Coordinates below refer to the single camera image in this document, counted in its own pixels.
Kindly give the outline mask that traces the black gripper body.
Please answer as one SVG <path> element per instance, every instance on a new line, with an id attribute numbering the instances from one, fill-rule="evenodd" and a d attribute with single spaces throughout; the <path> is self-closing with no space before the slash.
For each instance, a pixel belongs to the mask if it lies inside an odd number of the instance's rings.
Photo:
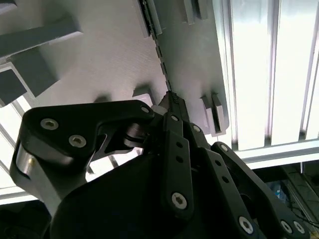
<path id="1" fill-rule="evenodd" d="M 194 214 L 185 222 L 161 205 L 158 156 L 139 156 L 68 195 L 52 219 L 53 239 L 225 239 L 235 221 L 212 183 L 192 173 Z"/>

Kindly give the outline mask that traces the black gripper right finger link bars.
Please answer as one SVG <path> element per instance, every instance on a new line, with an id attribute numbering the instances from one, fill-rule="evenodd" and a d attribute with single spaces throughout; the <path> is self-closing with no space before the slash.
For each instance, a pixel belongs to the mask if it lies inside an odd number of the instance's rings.
<path id="1" fill-rule="evenodd" d="M 210 146 L 178 100 L 184 135 L 199 166 L 200 198 L 219 239 L 308 239 L 304 223 L 228 146 Z"/>

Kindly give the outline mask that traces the black gripper left finger wide plate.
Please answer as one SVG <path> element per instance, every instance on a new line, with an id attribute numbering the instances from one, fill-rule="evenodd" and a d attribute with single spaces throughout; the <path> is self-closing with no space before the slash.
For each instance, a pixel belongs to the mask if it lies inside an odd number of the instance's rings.
<path id="1" fill-rule="evenodd" d="M 76 189 L 139 156 L 158 156 L 161 205 L 179 220 L 194 211 L 189 142 L 178 100 L 129 100 L 33 108 L 21 122 L 10 175 L 55 216 Z"/>

